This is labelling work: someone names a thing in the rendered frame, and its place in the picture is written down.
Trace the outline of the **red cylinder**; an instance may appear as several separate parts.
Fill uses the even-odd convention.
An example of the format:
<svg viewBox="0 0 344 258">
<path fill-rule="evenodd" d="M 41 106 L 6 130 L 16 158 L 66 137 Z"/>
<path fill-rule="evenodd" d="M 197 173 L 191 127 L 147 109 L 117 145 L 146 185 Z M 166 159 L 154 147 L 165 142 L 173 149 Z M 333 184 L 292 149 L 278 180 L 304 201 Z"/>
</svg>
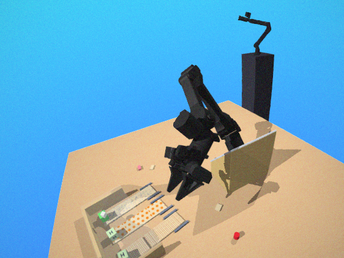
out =
<svg viewBox="0 0 344 258">
<path fill-rule="evenodd" d="M 233 238 L 234 238 L 235 240 L 238 240 L 238 239 L 239 239 L 239 235 L 240 235 L 239 232 L 235 232 Z"/>
</svg>

